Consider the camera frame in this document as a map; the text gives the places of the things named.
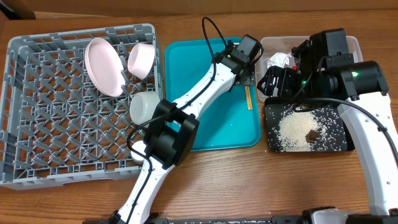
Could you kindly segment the white napkin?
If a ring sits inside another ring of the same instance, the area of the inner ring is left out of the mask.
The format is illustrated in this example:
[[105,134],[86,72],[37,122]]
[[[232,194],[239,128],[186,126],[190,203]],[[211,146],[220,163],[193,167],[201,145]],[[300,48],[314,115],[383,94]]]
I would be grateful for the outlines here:
[[273,66],[280,68],[292,68],[295,65],[295,59],[292,54],[277,52],[267,60],[267,68]]

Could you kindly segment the grey bowl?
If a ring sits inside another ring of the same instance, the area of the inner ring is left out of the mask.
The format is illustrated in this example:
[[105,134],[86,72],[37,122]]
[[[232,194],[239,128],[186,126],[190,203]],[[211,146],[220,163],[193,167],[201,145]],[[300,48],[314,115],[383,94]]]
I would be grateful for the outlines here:
[[150,120],[160,98],[155,91],[136,93],[131,100],[129,113],[134,124],[140,125]]

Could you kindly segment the small white plate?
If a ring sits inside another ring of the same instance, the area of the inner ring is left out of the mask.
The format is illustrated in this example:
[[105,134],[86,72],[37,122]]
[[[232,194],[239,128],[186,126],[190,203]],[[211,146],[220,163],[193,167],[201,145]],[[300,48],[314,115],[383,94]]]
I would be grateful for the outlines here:
[[155,60],[155,47],[151,44],[136,44],[127,61],[128,71],[139,79],[145,79],[152,69]]

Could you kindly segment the large white plate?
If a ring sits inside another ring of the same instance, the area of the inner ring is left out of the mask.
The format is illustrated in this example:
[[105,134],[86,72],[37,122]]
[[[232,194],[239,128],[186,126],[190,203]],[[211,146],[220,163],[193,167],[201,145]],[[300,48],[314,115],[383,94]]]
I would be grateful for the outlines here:
[[90,80],[102,94],[117,97],[123,93],[124,67],[107,40],[96,37],[90,41],[85,49],[85,66]]

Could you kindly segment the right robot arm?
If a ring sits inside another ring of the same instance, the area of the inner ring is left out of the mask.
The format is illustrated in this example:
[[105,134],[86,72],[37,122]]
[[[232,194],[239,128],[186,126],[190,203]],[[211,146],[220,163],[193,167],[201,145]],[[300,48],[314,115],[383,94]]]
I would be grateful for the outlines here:
[[313,34],[292,48],[296,71],[271,67],[257,88],[266,103],[333,103],[352,138],[364,171],[368,215],[344,217],[335,208],[303,213],[309,223],[397,223],[397,131],[388,85],[374,61],[354,62],[343,29]]

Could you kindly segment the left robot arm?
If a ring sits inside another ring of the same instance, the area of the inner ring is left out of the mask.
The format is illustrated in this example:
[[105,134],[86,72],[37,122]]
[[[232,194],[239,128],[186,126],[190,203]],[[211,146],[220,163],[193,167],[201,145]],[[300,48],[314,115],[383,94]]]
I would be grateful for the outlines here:
[[111,214],[110,223],[147,221],[166,176],[190,153],[200,117],[220,95],[251,76],[263,52],[261,43],[250,35],[239,44],[226,42],[222,52],[211,54],[209,70],[194,87],[173,102],[160,101],[152,119],[129,133],[127,146],[142,160],[142,168],[129,198]]

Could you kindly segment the clear plastic bin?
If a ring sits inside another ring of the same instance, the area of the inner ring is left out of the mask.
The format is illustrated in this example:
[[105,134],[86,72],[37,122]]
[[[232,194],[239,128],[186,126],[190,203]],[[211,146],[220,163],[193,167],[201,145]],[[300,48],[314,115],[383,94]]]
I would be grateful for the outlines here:
[[[308,40],[309,36],[281,36],[281,37],[264,37],[261,44],[264,47],[264,53],[255,66],[256,83],[265,75],[268,69],[269,59],[277,53],[286,54],[284,68],[293,68],[297,59],[291,56],[291,48],[298,47],[302,42]],[[356,37],[347,35],[349,53],[353,54],[355,62],[363,62],[363,56]]]

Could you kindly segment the teal serving tray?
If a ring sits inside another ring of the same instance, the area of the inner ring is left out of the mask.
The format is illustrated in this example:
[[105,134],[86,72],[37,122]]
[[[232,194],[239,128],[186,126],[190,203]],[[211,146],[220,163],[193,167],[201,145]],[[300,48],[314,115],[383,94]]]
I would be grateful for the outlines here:
[[[205,40],[170,44],[164,53],[165,98],[172,102],[197,84],[211,65]],[[219,96],[199,119],[193,152],[251,147],[261,138],[255,87],[250,87],[248,109],[244,86],[234,86]]]

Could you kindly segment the grey plastic dish rack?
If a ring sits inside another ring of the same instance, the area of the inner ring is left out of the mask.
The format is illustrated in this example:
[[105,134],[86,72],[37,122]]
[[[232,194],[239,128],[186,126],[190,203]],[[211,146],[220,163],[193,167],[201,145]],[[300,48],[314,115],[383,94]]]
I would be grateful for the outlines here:
[[135,94],[161,95],[160,60],[147,78],[121,73],[120,96],[102,94],[85,67],[85,50],[100,37],[122,63],[138,43],[157,45],[151,24],[12,38],[1,90],[1,185],[14,190],[72,182],[128,179],[140,172],[126,146]]

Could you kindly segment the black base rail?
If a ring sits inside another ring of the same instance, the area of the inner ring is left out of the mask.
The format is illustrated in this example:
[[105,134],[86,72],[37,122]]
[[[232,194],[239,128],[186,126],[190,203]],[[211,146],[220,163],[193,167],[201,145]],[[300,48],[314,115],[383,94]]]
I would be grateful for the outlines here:
[[145,224],[309,224],[299,215],[269,218],[169,219],[150,217]]

